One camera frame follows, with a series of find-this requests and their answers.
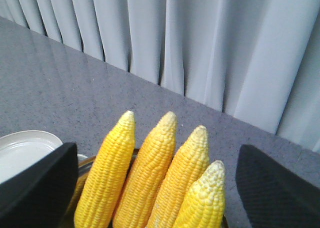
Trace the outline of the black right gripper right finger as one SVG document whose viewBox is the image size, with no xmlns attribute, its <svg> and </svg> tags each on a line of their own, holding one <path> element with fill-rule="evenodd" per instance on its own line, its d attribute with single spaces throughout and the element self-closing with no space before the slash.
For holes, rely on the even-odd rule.
<svg viewBox="0 0 320 228">
<path fill-rule="evenodd" d="M 319 188 L 255 146 L 240 147 L 235 181 L 252 227 L 319 227 Z"/>
</svg>

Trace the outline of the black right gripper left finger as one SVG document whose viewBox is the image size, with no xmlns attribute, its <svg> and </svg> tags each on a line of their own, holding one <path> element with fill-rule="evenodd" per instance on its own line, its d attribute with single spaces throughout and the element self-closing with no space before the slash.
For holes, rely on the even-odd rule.
<svg viewBox="0 0 320 228">
<path fill-rule="evenodd" d="M 0 185 L 1 227 L 58 227 L 78 179 L 75 143 L 56 150 Z"/>
</svg>

